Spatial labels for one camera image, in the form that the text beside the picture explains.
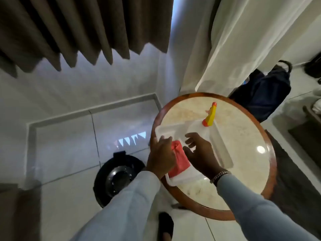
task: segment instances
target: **marble tabletop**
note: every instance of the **marble tabletop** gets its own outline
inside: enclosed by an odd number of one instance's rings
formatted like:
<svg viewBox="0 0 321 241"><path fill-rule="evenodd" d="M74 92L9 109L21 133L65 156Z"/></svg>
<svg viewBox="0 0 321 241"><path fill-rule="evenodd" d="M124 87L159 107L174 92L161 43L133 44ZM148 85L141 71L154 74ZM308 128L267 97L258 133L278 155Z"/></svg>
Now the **marble tabletop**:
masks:
<svg viewBox="0 0 321 241"><path fill-rule="evenodd" d="M214 101L217 102L215 120L234 164L229 170L248 188L261 193L269 177L271 149L257 126L240 109L218 98L188 98L173 105L161 125L205 118L206 110ZM207 178L179 185L178 188L205 207L229 210Z"/></svg>

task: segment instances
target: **slipper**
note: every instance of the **slipper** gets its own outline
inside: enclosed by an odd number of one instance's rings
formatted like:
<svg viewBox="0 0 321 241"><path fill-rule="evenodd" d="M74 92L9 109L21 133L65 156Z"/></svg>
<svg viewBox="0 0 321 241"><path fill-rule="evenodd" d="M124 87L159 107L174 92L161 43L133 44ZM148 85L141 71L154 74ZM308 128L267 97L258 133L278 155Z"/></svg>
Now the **slipper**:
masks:
<svg viewBox="0 0 321 241"><path fill-rule="evenodd" d="M169 233L171 238L173 238L174 222L171 216L168 215L166 212L161 212L158 215L158 219L158 240L163 240L163 233Z"/></svg>

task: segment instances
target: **white sleeve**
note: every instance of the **white sleeve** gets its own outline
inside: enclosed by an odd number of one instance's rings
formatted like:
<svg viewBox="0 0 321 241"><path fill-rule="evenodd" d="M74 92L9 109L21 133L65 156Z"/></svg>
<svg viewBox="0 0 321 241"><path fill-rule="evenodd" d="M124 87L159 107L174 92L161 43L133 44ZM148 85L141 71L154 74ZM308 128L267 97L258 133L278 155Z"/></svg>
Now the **white sleeve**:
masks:
<svg viewBox="0 0 321 241"><path fill-rule="evenodd" d="M161 183L142 171L71 239L73 241L140 241Z"/></svg>
<svg viewBox="0 0 321 241"><path fill-rule="evenodd" d="M225 200L247 240L317 241L273 203L254 193L232 174L217 182L217 192Z"/></svg>

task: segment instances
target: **curtain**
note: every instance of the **curtain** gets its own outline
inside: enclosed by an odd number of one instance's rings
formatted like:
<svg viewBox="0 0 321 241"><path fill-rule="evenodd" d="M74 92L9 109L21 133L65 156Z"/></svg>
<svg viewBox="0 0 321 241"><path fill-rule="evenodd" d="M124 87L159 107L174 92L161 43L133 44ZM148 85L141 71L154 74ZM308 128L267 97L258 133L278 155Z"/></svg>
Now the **curtain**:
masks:
<svg viewBox="0 0 321 241"><path fill-rule="evenodd" d="M211 51L201 78L194 80L195 91L228 96L277 47L282 37L293 42L304 32L302 27L308 27L321 13L320 2L315 1L318 5L314 5L311 1L221 0L211 29ZM303 12L311 10L309 18L304 15L299 19ZM295 23L300 28L293 28ZM267 58L265 67L275 65L281 55L273 55L272 62Z"/></svg>
<svg viewBox="0 0 321 241"><path fill-rule="evenodd" d="M102 50L129 59L146 43L167 52L173 0L0 0L0 68L16 76L46 58L60 71L60 53L70 67L77 52L95 64Z"/></svg>

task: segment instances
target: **dark rug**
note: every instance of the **dark rug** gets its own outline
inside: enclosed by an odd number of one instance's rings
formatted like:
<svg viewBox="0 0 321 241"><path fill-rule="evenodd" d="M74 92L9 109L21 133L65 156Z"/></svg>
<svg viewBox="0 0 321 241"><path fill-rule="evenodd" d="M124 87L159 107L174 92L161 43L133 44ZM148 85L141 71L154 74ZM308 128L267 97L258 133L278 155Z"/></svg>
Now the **dark rug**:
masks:
<svg viewBox="0 0 321 241"><path fill-rule="evenodd" d="M266 131L276 155L276 186L270 198L301 227L321 239L321 195L291 160L280 144Z"/></svg>

